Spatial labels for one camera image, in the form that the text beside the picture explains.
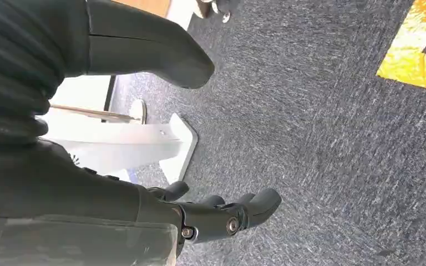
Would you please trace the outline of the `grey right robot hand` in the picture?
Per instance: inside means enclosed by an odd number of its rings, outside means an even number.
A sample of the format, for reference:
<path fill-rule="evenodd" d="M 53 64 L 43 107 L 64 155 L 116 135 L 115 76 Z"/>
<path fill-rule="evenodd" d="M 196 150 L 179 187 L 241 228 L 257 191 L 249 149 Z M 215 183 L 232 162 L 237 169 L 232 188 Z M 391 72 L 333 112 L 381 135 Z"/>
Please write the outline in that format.
<path fill-rule="evenodd" d="M 266 222 L 282 199 L 180 202 L 185 182 L 145 188 L 77 166 L 45 140 L 65 78 L 149 72 L 198 89 L 214 64 L 178 24 L 114 1 L 0 1 L 0 265 L 165 265 L 185 241 Z"/>

